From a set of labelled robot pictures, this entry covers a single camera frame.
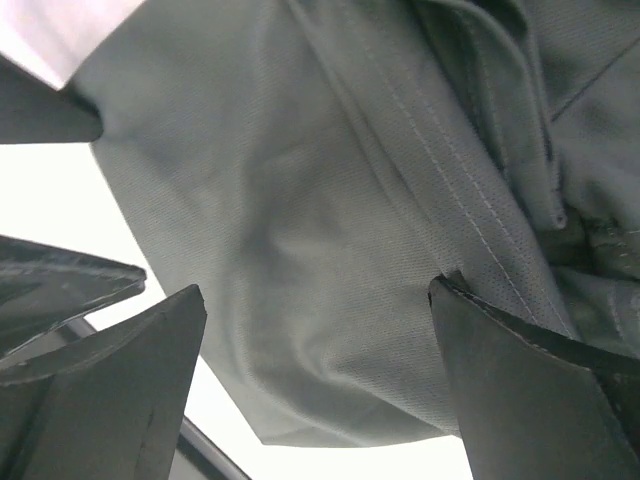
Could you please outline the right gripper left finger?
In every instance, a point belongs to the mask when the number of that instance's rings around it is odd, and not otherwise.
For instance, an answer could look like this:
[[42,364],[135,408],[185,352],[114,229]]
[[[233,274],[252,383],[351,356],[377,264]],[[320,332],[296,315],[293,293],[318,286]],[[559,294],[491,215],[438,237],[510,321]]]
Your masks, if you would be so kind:
[[167,478],[205,323],[190,285],[2,370],[2,478]]

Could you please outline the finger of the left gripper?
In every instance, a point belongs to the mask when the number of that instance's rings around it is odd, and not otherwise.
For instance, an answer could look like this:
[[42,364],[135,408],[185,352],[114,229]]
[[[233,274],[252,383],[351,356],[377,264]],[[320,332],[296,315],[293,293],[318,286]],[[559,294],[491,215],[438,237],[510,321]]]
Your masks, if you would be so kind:
[[89,143],[103,133],[99,113],[1,58],[1,143]]
[[145,282],[145,270],[134,265],[3,236],[1,356],[141,294]]

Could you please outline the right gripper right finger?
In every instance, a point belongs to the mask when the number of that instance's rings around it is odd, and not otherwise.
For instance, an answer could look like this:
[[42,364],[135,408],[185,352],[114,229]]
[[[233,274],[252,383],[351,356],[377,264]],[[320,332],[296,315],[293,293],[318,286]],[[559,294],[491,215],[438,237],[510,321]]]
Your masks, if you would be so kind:
[[444,276],[429,298],[474,478],[638,479],[638,359],[529,324]]

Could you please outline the dark grey t shirt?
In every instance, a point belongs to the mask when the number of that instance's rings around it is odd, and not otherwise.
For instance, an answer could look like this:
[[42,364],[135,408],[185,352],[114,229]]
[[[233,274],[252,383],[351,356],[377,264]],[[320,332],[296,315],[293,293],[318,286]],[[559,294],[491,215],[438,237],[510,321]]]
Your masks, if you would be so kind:
[[147,1],[72,84],[264,444],[457,434],[439,275],[639,352],[635,1]]

